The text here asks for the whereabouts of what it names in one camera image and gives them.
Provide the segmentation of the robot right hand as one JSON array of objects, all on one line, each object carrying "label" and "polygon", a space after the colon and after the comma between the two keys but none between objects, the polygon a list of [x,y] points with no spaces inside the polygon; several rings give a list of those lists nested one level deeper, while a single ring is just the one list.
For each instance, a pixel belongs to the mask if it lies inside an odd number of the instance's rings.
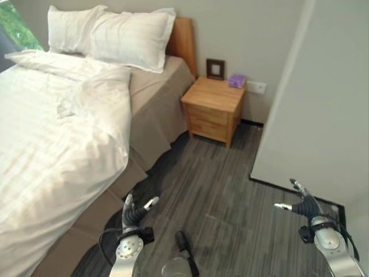
[{"label": "robot right hand", "polygon": [[300,193],[302,202],[297,204],[275,203],[274,207],[305,216],[308,220],[319,216],[322,210],[315,197],[298,180],[293,178],[289,180],[293,188]]}]

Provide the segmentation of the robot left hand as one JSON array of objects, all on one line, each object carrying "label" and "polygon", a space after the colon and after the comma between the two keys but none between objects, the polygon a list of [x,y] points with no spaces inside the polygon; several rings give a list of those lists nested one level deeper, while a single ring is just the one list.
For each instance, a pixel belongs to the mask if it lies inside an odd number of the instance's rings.
[{"label": "robot left hand", "polygon": [[155,196],[151,198],[142,207],[135,206],[133,194],[129,193],[125,199],[122,210],[122,228],[138,227],[140,221],[146,216],[146,214],[159,202],[160,198]]}]

